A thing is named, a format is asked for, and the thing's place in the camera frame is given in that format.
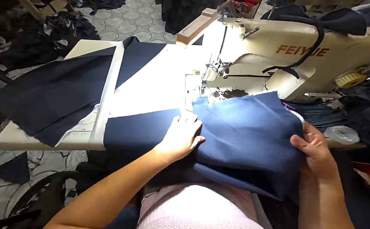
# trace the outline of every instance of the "hand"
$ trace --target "hand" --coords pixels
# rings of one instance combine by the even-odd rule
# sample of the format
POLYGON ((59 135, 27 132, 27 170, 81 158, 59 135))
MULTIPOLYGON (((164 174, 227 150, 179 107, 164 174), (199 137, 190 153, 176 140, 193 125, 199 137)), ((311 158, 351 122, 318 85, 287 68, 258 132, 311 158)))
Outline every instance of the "hand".
POLYGON ((202 136, 196 136, 198 129, 202 126, 200 120, 196 121, 197 115, 193 114, 190 117, 179 116, 173 118, 171 126, 161 143, 156 150, 167 163, 171 164, 174 161, 184 158, 199 144, 205 141, 202 136))
POLYGON ((323 134, 307 122, 304 122, 304 133, 305 139, 298 135, 290 139, 291 144, 306 155, 307 165, 301 172, 313 173, 320 181, 339 180, 338 166, 323 134))

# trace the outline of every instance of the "pink shirt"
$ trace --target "pink shirt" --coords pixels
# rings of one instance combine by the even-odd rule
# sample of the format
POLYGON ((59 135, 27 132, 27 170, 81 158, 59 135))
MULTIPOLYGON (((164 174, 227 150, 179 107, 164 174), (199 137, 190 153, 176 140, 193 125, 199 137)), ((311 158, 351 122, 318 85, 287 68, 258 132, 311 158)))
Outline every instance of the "pink shirt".
POLYGON ((142 202, 138 229, 263 229, 251 194, 222 184, 172 185, 142 202))

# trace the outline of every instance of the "person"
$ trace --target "person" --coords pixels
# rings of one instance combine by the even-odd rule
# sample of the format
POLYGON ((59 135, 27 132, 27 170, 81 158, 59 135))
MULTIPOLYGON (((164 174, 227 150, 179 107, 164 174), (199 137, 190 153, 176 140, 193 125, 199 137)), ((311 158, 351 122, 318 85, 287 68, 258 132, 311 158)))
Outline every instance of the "person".
MULTIPOLYGON (((175 117, 161 143, 87 189, 59 211, 45 229, 107 227, 154 175, 205 141, 195 136, 201 125, 195 114, 175 117)), ((354 229, 338 167, 323 134, 305 122, 304 139, 294 135, 290 142, 306 155, 300 175, 299 228, 354 229)), ((250 193, 222 184, 173 185, 147 195, 137 227, 262 228, 250 193)))

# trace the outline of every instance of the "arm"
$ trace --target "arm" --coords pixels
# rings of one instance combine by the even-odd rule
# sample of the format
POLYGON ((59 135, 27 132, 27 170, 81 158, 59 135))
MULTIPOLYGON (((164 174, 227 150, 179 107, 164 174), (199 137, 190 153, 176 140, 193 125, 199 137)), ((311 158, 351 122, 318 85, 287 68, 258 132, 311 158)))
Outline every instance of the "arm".
POLYGON ((83 192, 59 211, 45 229, 106 227, 154 175, 204 141, 202 136, 195 137, 202 125, 196 119, 195 114, 188 119, 175 117, 161 143, 83 192))
POLYGON ((304 123, 305 139, 291 137, 294 147, 306 155, 301 169, 299 229, 355 229, 345 204, 338 166, 326 139, 311 124, 304 123))

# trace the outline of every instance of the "plastic bag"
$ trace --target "plastic bag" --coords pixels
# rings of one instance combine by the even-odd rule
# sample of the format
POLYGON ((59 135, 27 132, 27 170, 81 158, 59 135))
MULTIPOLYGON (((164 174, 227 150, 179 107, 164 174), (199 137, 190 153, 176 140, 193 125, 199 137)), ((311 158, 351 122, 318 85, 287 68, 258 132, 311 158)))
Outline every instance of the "plastic bag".
POLYGON ((360 141, 357 132, 347 126, 328 127, 323 134, 325 137, 344 145, 351 145, 360 141))

